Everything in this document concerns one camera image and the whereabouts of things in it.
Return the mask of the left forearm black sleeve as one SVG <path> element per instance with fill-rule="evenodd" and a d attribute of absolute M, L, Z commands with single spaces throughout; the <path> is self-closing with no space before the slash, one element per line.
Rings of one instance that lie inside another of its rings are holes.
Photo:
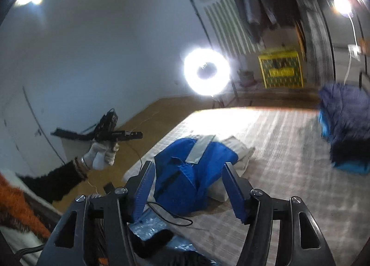
<path fill-rule="evenodd" d="M 82 158 L 74 158 L 59 168 L 40 177 L 17 177 L 38 197 L 49 203 L 63 199 L 74 187 L 87 179 L 87 173 L 92 169 Z"/>

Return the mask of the left hand in white glove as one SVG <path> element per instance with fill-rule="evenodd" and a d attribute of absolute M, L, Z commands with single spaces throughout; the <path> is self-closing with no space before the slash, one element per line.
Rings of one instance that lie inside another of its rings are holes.
<path fill-rule="evenodd" d="M 81 157 L 81 161 L 88 170 L 102 171 L 114 165 L 118 151 L 118 143 L 110 141 L 94 142 L 89 151 Z"/>

